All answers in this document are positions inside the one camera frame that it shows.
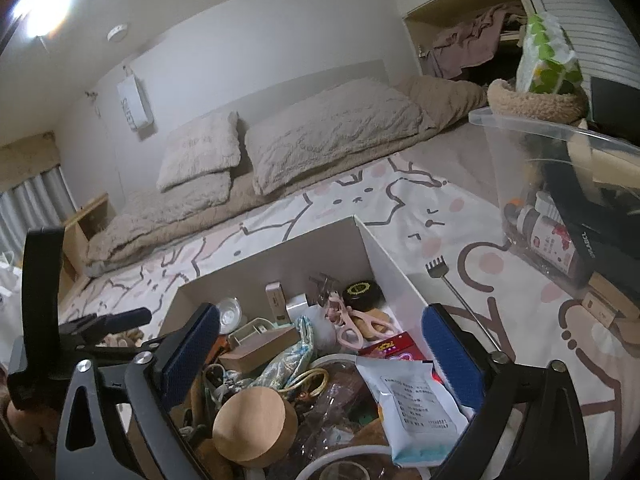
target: pink clothing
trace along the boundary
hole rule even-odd
[[[471,22],[443,30],[427,54],[427,72],[453,79],[468,66],[478,66],[492,59],[500,43],[500,31],[507,14],[523,14],[522,7],[500,4]]]

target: smoke detector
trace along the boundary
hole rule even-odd
[[[129,25],[127,25],[127,23],[116,25],[107,33],[107,41],[110,41],[111,43],[118,43],[119,41],[124,40],[128,30]]]

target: cat print bedsheet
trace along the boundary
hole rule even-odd
[[[483,341],[470,316],[425,263],[441,254],[448,278],[516,362],[564,361],[582,407],[591,477],[604,478],[640,422],[640,352],[623,345],[580,302],[504,245],[498,208],[419,168],[402,153],[321,182],[268,208],[107,274],[72,301],[62,320],[151,309],[158,334],[177,288],[311,229],[357,215],[430,302],[452,305],[462,328]]]

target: scissors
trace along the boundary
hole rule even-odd
[[[340,294],[335,291],[329,294],[329,298],[327,301],[327,317],[331,322],[341,325],[336,334],[338,343],[354,350],[360,350],[364,347],[364,336],[362,335],[362,332],[360,332],[360,329],[358,329],[356,324],[353,322],[353,317],[359,317],[361,320],[363,320],[376,339],[386,339],[388,337],[391,337],[392,335],[396,335],[399,333],[398,329],[393,326],[392,323],[378,319],[377,317],[370,316],[365,312],[353,310],[352,308],[346,306],[344,304],[344,301],[340,297]],[[380,330],[377,330],[374,327],[374,324],[382,325],[384,327],[384,332],[380,332]],[[353,332],[355,334],[357,339],[356,343],[348,341],[348,339],[346,338],[347,332]]]

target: white box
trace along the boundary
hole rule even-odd
[[[280,282],[287,299],[303,292],[315,299],[317,286],[309,277],[318,278],[322,272],[338,279],[340,287],[375,280],[399,327],[430,358],[420,325],[427,302],[356,217],[314,229],[182,285],[169,307],[161,335],[180,328],[203,302],[215,304],[223,298],[238,298],[249,320],[274,320],[264,287]]]

